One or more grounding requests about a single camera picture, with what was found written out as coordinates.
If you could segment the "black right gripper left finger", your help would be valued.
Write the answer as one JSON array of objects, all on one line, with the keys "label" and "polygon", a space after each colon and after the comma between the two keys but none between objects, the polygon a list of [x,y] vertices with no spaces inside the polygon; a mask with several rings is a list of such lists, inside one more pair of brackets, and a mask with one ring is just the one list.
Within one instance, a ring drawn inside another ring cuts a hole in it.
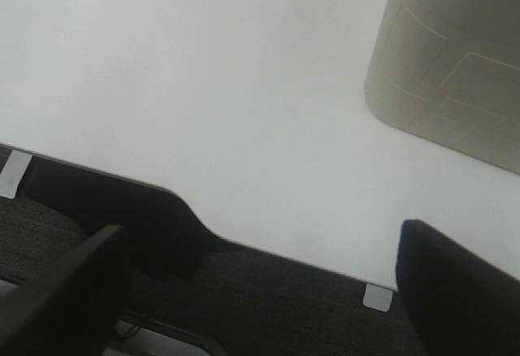
[{"label": "black right gripper left finger", "polygon": [[130,285],[127,233],[106,226],[1,298],[3,355],[101,355]]}]

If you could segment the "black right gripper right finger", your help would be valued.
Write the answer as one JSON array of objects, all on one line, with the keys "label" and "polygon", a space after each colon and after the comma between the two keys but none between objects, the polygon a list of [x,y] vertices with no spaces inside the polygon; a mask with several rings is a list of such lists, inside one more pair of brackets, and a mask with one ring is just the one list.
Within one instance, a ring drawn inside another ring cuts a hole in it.
[{"label": "black right gripper right finger", "polygon": [[517,355],[519,282],[421,220],[401,225],[396,284],[430,355]]}]

